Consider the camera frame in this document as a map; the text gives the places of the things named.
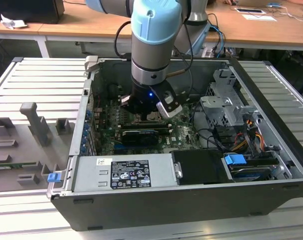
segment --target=sticker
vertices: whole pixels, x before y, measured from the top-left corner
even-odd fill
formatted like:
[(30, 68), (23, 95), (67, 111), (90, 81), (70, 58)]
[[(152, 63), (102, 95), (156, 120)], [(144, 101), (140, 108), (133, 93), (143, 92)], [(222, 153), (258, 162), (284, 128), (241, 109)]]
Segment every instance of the sticker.
[(0, 170), (12, 169), (10, 166), (0, 166)]
[(110, 161), (110, 165), (110, 187), (112, 189), (148, 188), (152, 186), (148, 160)]
[(112, 158), (97, 158), (96, 165), (111, 165), (112, 161)]

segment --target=computer case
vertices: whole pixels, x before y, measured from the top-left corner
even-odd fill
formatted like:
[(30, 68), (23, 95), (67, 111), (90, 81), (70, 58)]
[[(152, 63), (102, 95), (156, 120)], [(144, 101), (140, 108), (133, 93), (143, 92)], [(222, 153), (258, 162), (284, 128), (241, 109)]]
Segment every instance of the computer case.
[(13, 20), (24, 20), (26, 23), (57, 24), (64, 14), (63, 0), (2, 0), (1, 14)]

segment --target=paper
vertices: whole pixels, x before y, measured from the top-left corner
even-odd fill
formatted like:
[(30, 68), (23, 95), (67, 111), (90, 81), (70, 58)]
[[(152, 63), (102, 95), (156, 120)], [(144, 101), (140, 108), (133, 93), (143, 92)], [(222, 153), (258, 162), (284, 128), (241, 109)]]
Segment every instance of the paper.
[(6, 28), (8, 29), (16, 29), (16, 28), (24, 28), (27, 27), (27, 25), (25, 24), (25, 22), (23, 20), (11, 20), (7, 17), (4, 17), (1, 14), (1, 20), (0, 23), (3, 24)]
[(277, 22), (275, 18), (272, 16), (262, 16), (262, 15), (246, 15), (242, 14), (242, 16), (247, 20), (259, 20), (259, 21), (273, 21)]

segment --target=blue connector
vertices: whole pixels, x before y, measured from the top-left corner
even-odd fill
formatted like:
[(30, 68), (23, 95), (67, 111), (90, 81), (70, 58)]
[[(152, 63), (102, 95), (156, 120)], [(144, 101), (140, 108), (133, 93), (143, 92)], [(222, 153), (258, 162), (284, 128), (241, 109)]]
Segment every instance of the blue connector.
[(84, 128), (85, 130), (88, 130), (88, 129), (90, 129), (90, 125), (89, 125), (88, 123), (85, 123), (85, 124), (83, 125), (83, 128)]
[(47, 182), (49, 183), (60, 183), (62, 174), (60, 172), (50, 173), (47, 178)]
[(88, 131), (87, 131), (87, 130), (84, 130), (84, 131), (82, 132), (82, 135), (85, 136), (85, 137), (87, 137), (87, 136), (88, 136)]
[(83, 154), (86, 152), (86, 147), (85, 146), (81, 146), (80, 147), (80, 152), (82, 152)]
[(81, 144), (86, 144), (87, 143), (87, 138), (84, 136), (82, 139), (81, 139)]
[(225, 156), (225, 161), (227, 165), (247, 164), (246, 159), (242, 154), (228, 154)]

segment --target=white cable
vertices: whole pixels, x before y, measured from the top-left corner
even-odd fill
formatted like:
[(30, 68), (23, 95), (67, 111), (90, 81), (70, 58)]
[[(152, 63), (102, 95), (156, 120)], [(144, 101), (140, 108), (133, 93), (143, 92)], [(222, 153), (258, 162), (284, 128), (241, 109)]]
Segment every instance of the white cable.
[(298, 19), (297, 17), (295, 17), (295, 16), (291, 15), (291, 14), (288, 12), (287, 7), (285, 7), (285, 6), (279, 6), (279, 5), (268, 5), (268, 6), (269, 6), (269, 7), (275, 7), (275, 8), (282, 8), (282, 9), (286, 9), (286, 13), (284, 13), (284, 12), (280, 12), (279, 14), (282, 14), (282, 15), (287, 15), (287, 16), (288, 16), (288, 17), (290, 17), (290, 18), (294, 18), (294, 19), (296, 19), (296, 20), (298, 20), (298, 21), (300, 21), (300, 22), (303, 22), (303, 20)]

